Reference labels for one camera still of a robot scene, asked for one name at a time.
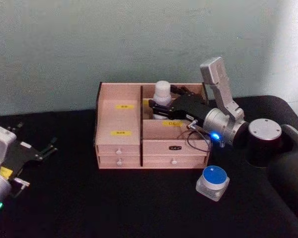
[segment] blue led light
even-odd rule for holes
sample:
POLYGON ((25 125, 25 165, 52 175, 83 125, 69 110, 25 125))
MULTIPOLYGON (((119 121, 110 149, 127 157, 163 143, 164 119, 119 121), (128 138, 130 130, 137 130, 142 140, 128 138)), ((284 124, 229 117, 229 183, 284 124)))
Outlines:
POLYGON ((220 139, 220 136, 219 136, 219 134, 217 134, 217 133, 212 133, 212 134, 211 134, 211 137, 212 137, 213 139, 215 139, 215 140, 219 140, 219 139, 220 139))

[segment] wall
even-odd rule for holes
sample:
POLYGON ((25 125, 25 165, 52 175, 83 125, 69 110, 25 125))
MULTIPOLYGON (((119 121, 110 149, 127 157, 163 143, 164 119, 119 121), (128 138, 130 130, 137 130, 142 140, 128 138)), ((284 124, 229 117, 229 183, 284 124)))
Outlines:
POLYGON ((213 56, 234 96, 297 102, 287 2, 0 0, 0 115, 93 108, 100 81, 200 82, 213 56))

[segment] black table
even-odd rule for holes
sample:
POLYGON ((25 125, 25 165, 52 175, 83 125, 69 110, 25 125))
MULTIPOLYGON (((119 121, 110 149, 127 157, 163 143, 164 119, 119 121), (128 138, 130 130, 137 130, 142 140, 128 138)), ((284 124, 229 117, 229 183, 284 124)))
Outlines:
MULTIPOLYGON (((298 129, 298 117, 279 98, 236 102, 247 121, 269 118, 298 129)), ((214 149, 209 164, 230 177, 216 203, 195 191, 200 170, 98 170, 93 110, 0 117, 5 127, 20 121, 19 140, 43 149, 57 136, 59 151, 21 174, 31 186, 5 201, 0 237, 298 237, 298 219, 244 151, 214 149)))

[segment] black cable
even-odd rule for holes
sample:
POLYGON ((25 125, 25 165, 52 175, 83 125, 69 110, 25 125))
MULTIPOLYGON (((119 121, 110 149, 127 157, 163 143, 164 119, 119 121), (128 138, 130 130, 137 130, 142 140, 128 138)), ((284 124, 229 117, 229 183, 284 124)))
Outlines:
POLYGON ((194 130, 194 131, 192 131, 192 132, 188 135, 188 137, 187 137, 187 142, 188 142, 189 146, 191 146, 192 148, 194 148, 194 149, 196 149, 196 150, 199 150, 199 151, 202 151, 202 152, 206 152, 206 153, 209 153, 209 152, 211 151, 211 143, 212 143, 211 138, 210 138, 210 143, 208 143, 208 142, 207 142, 207 139, 205 138, 205 136, 204 136, 201 132, 199 132, 198 130, 194 130), (190 140, 189 140, 189 139, 190 139, 190 136, 191 136, 192 134, 194 134, 194 133, 198 133, 198 134, 202 137, 202 139, 205 140, 206 144, 208 145, 209 150, 202 150, 202 149, 200 149, 200 148, 198 148, 198 147, 195 147, 194 145, 192 145, 192 144, 190 143, 190 140))

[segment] wooden drawer organizer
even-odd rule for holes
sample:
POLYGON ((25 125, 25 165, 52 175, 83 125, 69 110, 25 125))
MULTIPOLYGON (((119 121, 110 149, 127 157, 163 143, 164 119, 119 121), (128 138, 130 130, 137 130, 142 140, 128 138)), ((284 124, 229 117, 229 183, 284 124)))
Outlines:
MULTIPOLYGON (((184 85, 206 98, 203 84, 174 85, 184 85)), ((154 83, 100 83, 95 129, 100 169, 201 169, 207 165, 209 153, 187 144, 188 121, 152 119, 148 100, 153 94, 154 83)), ((208 150, 196 135, 190 142, 208 150)))

